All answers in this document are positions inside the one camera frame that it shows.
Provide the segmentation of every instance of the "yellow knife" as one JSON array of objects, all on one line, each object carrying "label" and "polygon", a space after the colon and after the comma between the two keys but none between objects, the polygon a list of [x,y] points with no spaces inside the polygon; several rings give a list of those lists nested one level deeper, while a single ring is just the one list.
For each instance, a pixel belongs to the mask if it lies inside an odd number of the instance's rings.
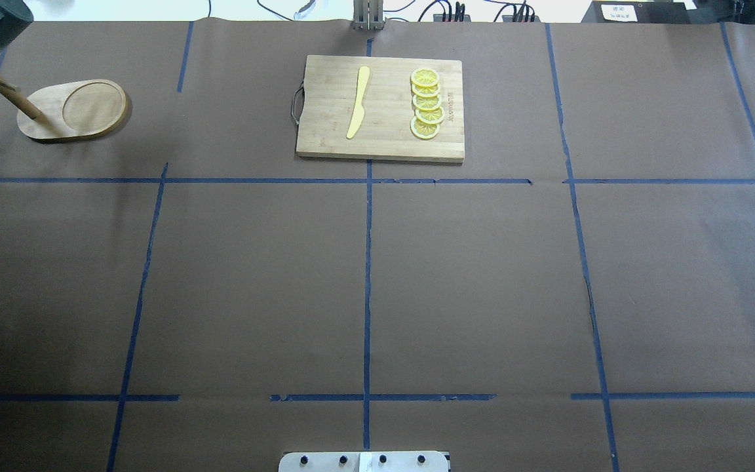
[{"label": "yellow knife", "polygon": [[354,138],[354,135],[360,129],[360,125],[363,123],[363,117],[366,116],[366,110],[363,108],[363,94],[366,93],[366,84],[369,83],[369,72],[368,66],[361,66],[360,71],[357,72],[357,96],[354,98],[354,111],[351,112],[351,123],[348,125],[347,134],[345,134],[347,140]]}]

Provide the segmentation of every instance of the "white label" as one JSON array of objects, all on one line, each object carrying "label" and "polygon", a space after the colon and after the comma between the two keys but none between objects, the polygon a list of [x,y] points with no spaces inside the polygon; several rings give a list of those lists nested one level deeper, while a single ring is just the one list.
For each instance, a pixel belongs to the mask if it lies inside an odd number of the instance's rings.
[{"label": "white label", "polygon": [[637,21],[633,5],[602,5],[602,16],[608,21]]}]

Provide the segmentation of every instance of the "white floor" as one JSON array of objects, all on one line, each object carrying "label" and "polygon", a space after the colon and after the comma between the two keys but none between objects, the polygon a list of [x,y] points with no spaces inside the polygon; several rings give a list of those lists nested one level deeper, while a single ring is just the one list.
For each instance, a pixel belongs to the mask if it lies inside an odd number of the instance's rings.
[{"label": "white floor", "polygon": [[[210,0],[212,16],[231,20],[275,20],[278,17],[258,6],[253,0]],[[293,18],[308,0],[261,0],[270,9]],[[400,9],[410,0],[385,0],[384,9]],[[38,21],[188,21],[204,18],[209,13],[209,0],[25,0]],[[686,0],[687,8],[692,6]],[[401,12],[387,17],[416,21],[428,0],[416,0]],[[530,5],[545,23],[579,23],[590,0],[532,0]],[[351,0],[317,0],[307,12],[307,20],[351,18]],[[488,0],[465,0],[465,13],[473,21],[492,21],[501,5]],[[440,12],[433,6],[429,12]]]}]

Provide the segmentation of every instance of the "stack of lemon slices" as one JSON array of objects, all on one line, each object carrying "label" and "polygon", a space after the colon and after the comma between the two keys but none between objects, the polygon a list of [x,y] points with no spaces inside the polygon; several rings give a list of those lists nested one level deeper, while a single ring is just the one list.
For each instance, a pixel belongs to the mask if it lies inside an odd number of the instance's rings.
[{"label": "stack of lemon slices", "polygon": [[438,134],[438,124],[444,120],[441,107],[441,86],[438,72],[433,69],[415,69],[410,74],[413,92],[413,110],[416,116],[410,121],[410,131],[422,140],[432,140]]}]

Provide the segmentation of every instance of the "wooden stand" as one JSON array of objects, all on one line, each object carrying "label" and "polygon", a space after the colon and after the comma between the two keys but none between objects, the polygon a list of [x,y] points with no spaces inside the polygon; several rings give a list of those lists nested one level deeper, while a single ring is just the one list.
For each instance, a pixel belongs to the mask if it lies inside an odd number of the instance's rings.
[{"label": "wooden stand", "polygon": [[99,138],[117,128],[130,110],[128,96],[113,81],[45,87],[25,98],[0,75],[0,93],[19,108],[19,129],[38,141]]}]

